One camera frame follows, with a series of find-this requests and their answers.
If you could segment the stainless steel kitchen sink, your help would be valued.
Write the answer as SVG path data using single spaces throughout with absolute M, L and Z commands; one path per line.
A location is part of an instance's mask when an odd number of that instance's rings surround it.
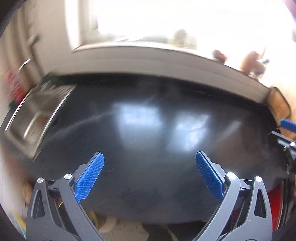
M 56 114 L 75 87 L 63 85 L 30 90 L 11 116 L 5 136 L 24 155 L 33 159 Z

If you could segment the red bin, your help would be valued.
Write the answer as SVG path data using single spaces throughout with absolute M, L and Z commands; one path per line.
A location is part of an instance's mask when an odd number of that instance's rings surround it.
M 273 232 L 282 228 L 287 219 L 287 182 L 282 180 L 268 192 Z

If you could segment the stone mortar with pestle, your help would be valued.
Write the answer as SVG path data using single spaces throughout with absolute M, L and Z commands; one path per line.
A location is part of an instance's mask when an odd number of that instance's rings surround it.
M 262 76 L 264 75 L 264 73 L 266 71 L 266 67 L 269 64 L 269 62 L 270 62 L 269 59 L 266 59 L 263 62 L 259 62 L 259 61 L 255 62 L 255 66 L 254 66 L 254 68 L 252 70 L 253 77 L 255 79 L 262 78 Z

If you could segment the terracotta pot on sill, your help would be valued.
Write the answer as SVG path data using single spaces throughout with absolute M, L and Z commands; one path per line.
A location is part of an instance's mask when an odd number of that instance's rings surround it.
M 240 65 L 240 70 L 245 75 L 249 75 L 252 69 L 256 66 L 258 60 L 260 60 L 263 57 L 263 55 L 264 54 L 258 54 L 256 51 L 251 51 L 244 57 Z

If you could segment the red bottle by sink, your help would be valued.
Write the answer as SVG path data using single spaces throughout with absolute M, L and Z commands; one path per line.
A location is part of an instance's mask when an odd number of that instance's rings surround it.
M 11 91 L 12 100 L 15 104 L 19 105 L 26 95 L 23 86 L 15 73 L 10 69 L 6 71 L 6 77 Z

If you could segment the chrome sink faucet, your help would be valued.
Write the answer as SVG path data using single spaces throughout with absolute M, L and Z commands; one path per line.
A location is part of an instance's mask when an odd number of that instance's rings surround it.
M 34 45 L 37 44 L 41 40 L 40 35 L 32 35 L 29 37 L 29 39 L 26 41 L 26 50 L 29 54 L 29 57 L 21 64 L 20 68 L 18 69 L 18 75 L 21 74 L 22 70 L 25 68 L 26 65 L 29 63 L 33 63 L 37 69 L 37 72 L 41 77 L 44 76 L 43 69 L 38 61 L 38 58 L 36 57 L 35 51 L 34 51 Z

